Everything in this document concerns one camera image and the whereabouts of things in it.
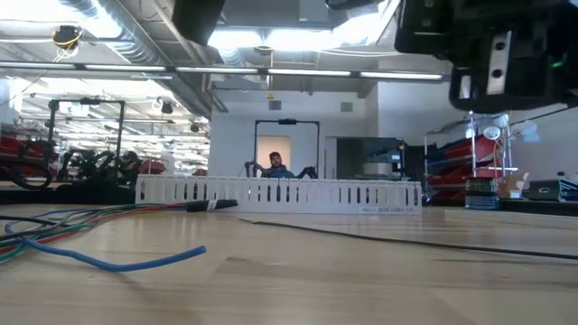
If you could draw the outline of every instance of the blue cable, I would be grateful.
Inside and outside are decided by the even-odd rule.
[[[82,210],[82,209],[51,211],[51,212],[43,213],[43,214],[38,215],[38,216],[34,216],[34,218],[48,216],[50,214],[55,214],[55,213],[73,212],[73,211],[80,211],[80,210]],[[6,234],[12,234],[13,233],[12,225],[10,223],[7,223],[5,225],[5,233]],[[112,264],[109,262],[100,261],[94,257],[83,255],[79,252],[71,251],[68,249],[60,249],[60,248],[54,248],[54,247],[42,245],[42,244],[39,244],[33,240],[24,238],[24,237],[17,238],[17,240],[19,240],[22,244],[25,244],[25,245],[30,246],[32,248],[35,248],[41,252],[74,258],[80,262],[84,262],[86,264],[93,265],[99,269],[109,271],[109,272],[132,272],[132,271],[138,271],[138,270],[145,270],[145,269],[149,269],[149,268],[155,268],[155,267],[160,267],[160,266],[165,266],[165,265],[181,262],[183,260],[207,253],[207,247],[199,246],[197,248],[193,248],[193,249],[190,249],[188,251],[185,251],[185,252],[182,252],[182,253],[179,253],[176,255],[166,256],[166,257],[163,257],[163,258],[160,258],[157,260],[153,260],[153,261],[134,263],[134,264],[130,264],[130,265],[116,265],[116,264]]]

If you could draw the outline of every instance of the table surface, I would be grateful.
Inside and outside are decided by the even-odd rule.
[[[11,206],[2,213],[27,216],[61,208]],[[115,219],[55,246],[122,264],[199,245],[208,253],[112,274],[27,251],[0,265],[1,323],[551,325],[578,320],[578,263],[572,261],[380,243],[238,218],[383,237],[578,251],[578,218],[460,209],[427,209],[419,218],[150,213]]]

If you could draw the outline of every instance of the fluorescent light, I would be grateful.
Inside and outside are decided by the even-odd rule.
[[[365,43],[366,46],[375,45],[379,42],[379,39],[383,34],[385,34],[386,28],[393,20],[394,14],[396,13],[400,2],[401,0],[391,0],[384,1],[378,5],[381,16],[379,17],[377,26],[369,30],[369,37],[366,39]]]
[[[339,45],[363,45],[368,33],[378,25],[380,13],[364,14],[335,27],[331,33]]]
[[[13,69],[50,69],[50,70],[74,70],[74,64],[70,63],[43,63],[43,62],[2,62],[0,68]]]
[[[219,68],[219,67],[178,67],[177,72],[204,72],[222,74],[257,74],[257,69],[251,68]]]
[[[95,112],[89,112],[89,116],[94,116],[95,118],[99,118],[99,119],[105,118],[101,114],[95,113]]]
[[[360,72],[362,78],[375,79],[411,79],[411,80],[441,80],[442,75],[426,73],[404,73],[404,72]]]
[[[123,125],[123,129],[125,129],[125,130],[128,131],[128,132],[136,133],[136,134],[138,134],[138,135],[145,135],[145,132],[139,131],[139,130],[137,130],[137,129],[133,128],[133,127],[130,127],[130,126]]]
[[[133,66],[133,65],[112,65],[112,64],[87,64],[85,65],[85,67],[88,70],[118,70],[118,71],[141,71],[141,72],[166,71],[165,67],[142,66],[142,65]]]
[[[349,71],[331,70],[299,70],[299,69],[269,69],[273,75],[295,75],[295,76],[320,76],[320,77],[349,77]]]
[[[165,123],[174,124],[174,121],[168,119],[154,119],[154,118],[128,118],[125,120],[126,123]]]
[[[333,43],[331,31],[276,29],[266,39],[266,46],[276,51],[320,51],[339,46]]]
[[[209,46],[217,49],[252,48],[262,46],[261,36],[255,31],[215,31]]]

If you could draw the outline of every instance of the man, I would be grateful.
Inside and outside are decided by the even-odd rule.
[[[263,178],[295,178],[292,172],[287,171],[287,167],[283,165],[283,159],[281,154],[278,152],[272,152],[269,154],[269,161],[271,162],[271,168],[264,169],[263,166],[256,163],[256,167],[262,172],[261,177]]]

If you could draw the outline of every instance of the light fixture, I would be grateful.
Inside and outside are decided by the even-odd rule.
[[[165,67],[143,66],[143,65],[86,64],[85,68],[88,70],[166,71]]]
[[[362,78],[369,79],[401,79],[401,80],[441,80],[442,75],[427,73],[404,73],[404,72],[360,72]]]
[[[154,72],[166,70],[165,67],[151,66],[131,66],[131,65],[72,65],[63,63],[38,63],[38,62],[11,62],[0,61],[0,68],[21,68],[21,69],[48,69],[48,66],[55,66],[55,69],[67,69],[71,67],[75,70],[80,65],[79,70],[99,70],[99,71],[133,71],[133,72]],[[295,76],[320,76],[320,77],[353,77],[356,79],[399,79],[417,81],[441,81],[441,74],[426,73],[405,73],[405,72],[365,72],[365,71],[331,71],[331,70],[294,70],[294,69],[254,69],[254,68],[226,68],[226,67],[174,67],[172,72],[189,73],[212,73],[212,74],[238,74],[238,75],[295,75]]]
[[[2,68],[12,69],[48,69],[48,70],[74,70],[76,67],[70,63],[49,63],[49,62],[2,62]]]
[[[272,75],[319,76],[319,77],[349,77],[349,71],[331,70],[300,70],[300,69],[269,69]]]
[[[104,118],[103,116],[98,117],[55,117],[55,122],[61,121],[74,121],[74,122],[116,122],[118,118]],[[51,119],[50,116],[20,116],[22,120],[40,120],[48,121]],[[125,123],[158,123],[158,124],[175,124],[171,119],[161,119],[161,118],[128,118],[124,120]]]
[[[171,119],[160,119],[160,118],[128,118],[125,120],[126,123],[162,123],[162,124],[174,124]]]
[[[177,72],[202,72],[221,74],[257,74],[257,69],[251,68],[219,68],[219,67],[177,67]]]
[[[339,44],[332,40],[331,31],[276,29],[267,37],[265,46],[275,51],[321,51]]]
[[[216,49],[252,48],[263,45],[255,31],[215,31],[209,38],[209,46]]]

